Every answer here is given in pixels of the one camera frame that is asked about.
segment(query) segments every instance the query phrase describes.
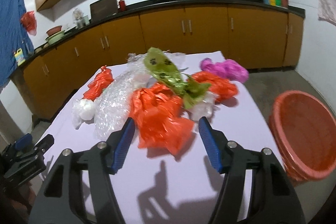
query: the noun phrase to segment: black countertop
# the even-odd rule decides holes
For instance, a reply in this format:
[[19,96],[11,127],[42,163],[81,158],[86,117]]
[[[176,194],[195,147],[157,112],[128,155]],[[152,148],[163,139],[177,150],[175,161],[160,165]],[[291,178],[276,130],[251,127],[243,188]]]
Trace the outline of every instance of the black countertop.
[[115,15],[111,15],[108,17],[105,17],[99,21],[91,22],[89,25],[81,28],[81,29],[75,29],[74,31],[66,34],[64,37],[62,37],[59,41],[56,43],[42,49],[40,52],[35,53],[33,56],[28,58],[26,62],[24,62],[22,65],[19,66],[19,68],[23,68],[26,65],[28,65],[32,60],[34,60],[37,56],[59,46],[63,42],[69,40],[70,38],[74,37],[75,35],[88,30],[90,28],[93,28],[95,26],[98,26],[100,24],[103,24],[105,22],[121,18],[127,15],[131,15],[134,13],[139,13],[147,10],[157,9],[157,8],[164,8],[169,6],[176,6],[176,5],[190,5],[190,4],[242,4],[242,5],[252,5],[257,7],[262,7],[270,10],[275,10],[283,13],[293,13],[295,15],[298,15],[300,17],[305,18],[305,10],[293,6],[289,6],[287,8],[282,8],[278,6],[271,6],[264,4],[262,0],[146,0],[138,3],[134,3],[131,5],[127,5],[127,11],[120,12]]

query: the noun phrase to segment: table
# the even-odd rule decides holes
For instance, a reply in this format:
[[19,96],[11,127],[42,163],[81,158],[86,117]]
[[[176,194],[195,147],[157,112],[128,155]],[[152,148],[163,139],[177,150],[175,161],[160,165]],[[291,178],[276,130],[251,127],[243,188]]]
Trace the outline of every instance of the table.
[[[187,55],[184,73],[199,71],[199,63],[209,57],[214,62],[224,60],[221,52]],[[110,67],[113,76],[121,74],[126,65]],[[235,140],[245,149],[261,151],[268,147],[282,163],[272,134],[258,107],[245,86],[234,82],[239,94],[218,105],[211,125],[224,132],[228,140]],[[50,170],[65,148],[74,152],[90,149],[100,140],[95,138],[94,123],[82,124],[75,130],[71,119],[72,104],[87,90],[85,84],[71,98],[42,136],[51,134],[55,144],[45,153]],[[213,211],[223,175],[211,167],[198,132],[185,149],[174,158],[165,150],[138,149],[138,139],[130,146],[124,166],[110,176],[115,196],[127,224],[204,224]],[[246,171],[244,196],[238,220],[246,218],[251,194],[252,171]],[[88,214],[94,215],[87,171],[83,171],[83,192]]]

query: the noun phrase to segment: red bottle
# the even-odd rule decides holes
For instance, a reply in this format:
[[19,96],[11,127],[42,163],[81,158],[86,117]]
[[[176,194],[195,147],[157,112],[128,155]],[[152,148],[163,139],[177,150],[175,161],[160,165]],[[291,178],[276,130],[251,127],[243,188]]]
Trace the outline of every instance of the red bottle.
[[119,0],[119,7],[121,12],[126,11],[126,3],[124,0]]

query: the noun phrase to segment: red bucket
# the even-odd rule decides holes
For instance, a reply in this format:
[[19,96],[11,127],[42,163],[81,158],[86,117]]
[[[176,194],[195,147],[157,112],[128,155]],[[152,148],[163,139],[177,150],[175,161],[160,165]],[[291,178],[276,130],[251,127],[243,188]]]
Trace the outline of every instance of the red bucket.
[[282,93],[274,102],[269,126],[292,179],[320,180],[335,169],[336,121],[312,95]]

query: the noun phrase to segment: silver bolt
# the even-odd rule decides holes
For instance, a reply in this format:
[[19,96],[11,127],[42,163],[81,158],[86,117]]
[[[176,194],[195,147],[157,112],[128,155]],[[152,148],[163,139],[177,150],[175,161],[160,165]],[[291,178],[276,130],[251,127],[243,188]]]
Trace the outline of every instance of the silver bolt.
[[264,152],[265,155],[271,155],[272,154],[272,150],[270,150],[269,148],[264,148],[262,151]]
[[227,146],[230,148],[236,148],[237,147],[237,143],[234,141],[229,141],[227,142]]
[[71,150],[70,150],[69,148],[64,149],[64,150],[62,151],[62,155],[63,155],[63,156],[69,156],[70,154],[71,154]]
[[107,146],[107,144],[106,144],[105,142],[100,142],[100,143],[97,144],[97,147],[98,147],[99,149],[103,149],[103,148],[105,148],[106,146]]

